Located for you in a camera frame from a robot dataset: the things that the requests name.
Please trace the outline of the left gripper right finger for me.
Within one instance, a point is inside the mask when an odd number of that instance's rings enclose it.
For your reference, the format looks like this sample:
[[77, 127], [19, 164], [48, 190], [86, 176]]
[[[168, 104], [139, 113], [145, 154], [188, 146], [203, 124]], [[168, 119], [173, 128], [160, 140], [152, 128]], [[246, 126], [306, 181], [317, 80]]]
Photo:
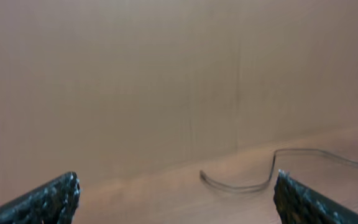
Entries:
[[273, 201], [282, 224], [358, 224], [358, 213], [280, 171]]

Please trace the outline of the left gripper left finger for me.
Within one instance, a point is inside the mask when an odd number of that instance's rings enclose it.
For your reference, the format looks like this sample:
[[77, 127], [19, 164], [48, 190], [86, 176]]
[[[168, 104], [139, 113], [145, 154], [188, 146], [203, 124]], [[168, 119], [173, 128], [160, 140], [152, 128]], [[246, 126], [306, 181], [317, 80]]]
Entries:
[[79, 206], [76, 172], [59, 177], [0, 206], [0, 224], [71, 224]]

